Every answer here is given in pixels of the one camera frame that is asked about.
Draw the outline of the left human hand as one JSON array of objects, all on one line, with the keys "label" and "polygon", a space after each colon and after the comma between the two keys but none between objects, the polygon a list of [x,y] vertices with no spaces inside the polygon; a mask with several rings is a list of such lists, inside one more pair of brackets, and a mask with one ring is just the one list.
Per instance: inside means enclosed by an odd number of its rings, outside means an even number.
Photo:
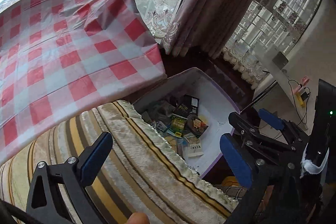
[{"label": "left human hand", "polygon": [[145,213],[135,212],[127,220],[126,224],[149,224],[149,218]]}]

